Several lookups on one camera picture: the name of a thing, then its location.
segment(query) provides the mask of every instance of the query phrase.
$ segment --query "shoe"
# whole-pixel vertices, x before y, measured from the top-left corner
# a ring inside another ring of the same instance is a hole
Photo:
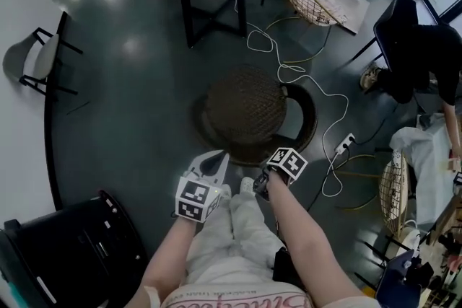
[[[255,192],[253,191],[253,178],[244,177],[242,179],[240,182],[240,193],[250,193],[255,195]]]
[[[361,89],[363,89],[365,92],[369,91],[377,83],[377,78],[380,71],[382,71],[382,69],[379,68],[376,63],[371,63],[362,73],[361,79],[359,80]]]
[[[222,198],[221,201],[230,201],[232,197],[231,188],[229,185],[222,185]]]

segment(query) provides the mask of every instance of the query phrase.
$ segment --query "dark gray floor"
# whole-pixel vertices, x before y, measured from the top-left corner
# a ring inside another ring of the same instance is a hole
[[[275,54],[248,50],[242,38],[215,32],[192,50],[186,46],[180,0],[54,0],[73,18],[66,38],[85,52],[64,51],[61,84],[79,90],[77,97],[60,95],[53,117],[53,147],[59,189],[69,205],[111,192],[126,208],[149,254],[153,253],[172,224],[170,212],[178,177],[198,154],[206,151],[190,124],[191,103],[233,66],[250,63],[276,75]],[[265,27],[275,19],[293,14],[285,0],[247,0],[248,21]],[[382,94],[363,95],[359,75],[378,54],[370,48],[353,63],[347,61],[372,38],[372,26],[392,0],[368,0],[365,22],[356,36],[335,27],[325,51],[306,63],[319,84],[329,93],[346,94],[350,107],[345,120],[326,137],[328,153],[353,133],[358,140],[370,136],[395,102]],[[193,0],[213,9],[221,0]],[[227,15],[234,17],[232,11]],[[316,50],[324,29],[307,28],[300,21],[281,22],[271,29],[282,58],[307,58]],[[255,44],[265,47],[256,37]],[[284,73],[293,79],[293,73]],[[343,113],[342,98],[324,97],[307,79],[300,82],[313,95],[319,112],[316,135],[304,155],[310,161],[292,187],[303,206],[308,206],[326,173],[328,162],[321,148],[325,129]],[[90,101],[79,110],[76,107]],[[352,155],[371,153],[386,146],[391,134],[417,111],[414,102],[400,106],[376,139],[352,147]],[[295,135],[300,111],[291,106],[284,132]],[[349,169],[380,173],[383,163],[361,159]],[[238,178],[249,169],[230,166],[228,182],[234,191]],[[330,179],[327,191],[337,190]],[[358,271],[374,278],[372,254],[360,242],[376,243],[383,230],[380,207],[375,201],[360,211],[346,212],[337,206],[357,206],[377,194],[378,184],[357,177],[344,178],[344,190],[336,198],[320,197],[311,214],[325,230],[334,252],[348,274]],[[262,203],[268,225],[274,228],[269,205]]]

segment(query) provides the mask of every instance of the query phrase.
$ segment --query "table leg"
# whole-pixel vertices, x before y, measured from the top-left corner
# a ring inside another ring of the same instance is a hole
[[[245,0],[237,0],[237,16],[239,18],[239,33],[247,37],[247,14],[245,11]]]
[[[186,42],[188,43],[188,47],[192,48],[194,46],[194,31],[191,0],[181,0],[181,8],[183,9],[183,23],[185,24]]]

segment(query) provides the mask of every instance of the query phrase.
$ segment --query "power strip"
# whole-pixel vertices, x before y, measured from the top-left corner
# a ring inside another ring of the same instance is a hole
[[[347,147],[350,146],[353,140],[354,135],[352,133],[346,135],[346,138],[344,138],[343,141],[335,148],[337,155],[341,155],[345,150],[347,150]]]

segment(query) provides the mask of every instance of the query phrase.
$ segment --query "person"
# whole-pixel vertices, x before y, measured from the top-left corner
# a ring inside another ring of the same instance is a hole
[[[462,69],[462,38],[449,25],[414,25],[402,30],[401,40],[388,53],[389,69],[370,64],[359,81],[364,91],[381,89],[398,103],[411,101],[415,89],[427,89],[430,72],[435,75],[443,101],[449,139],[454,157],[462,159],[456,119],[456,90]]]
[[[220,205],[196,236],[194,221],[175,221],[126,308],[380,308],[347,277],[323,230],[277,173],[267,190],[308,294],[272,280],[283,243],[264,224],[253,180],[245,177],[232,198],[223,185]]]

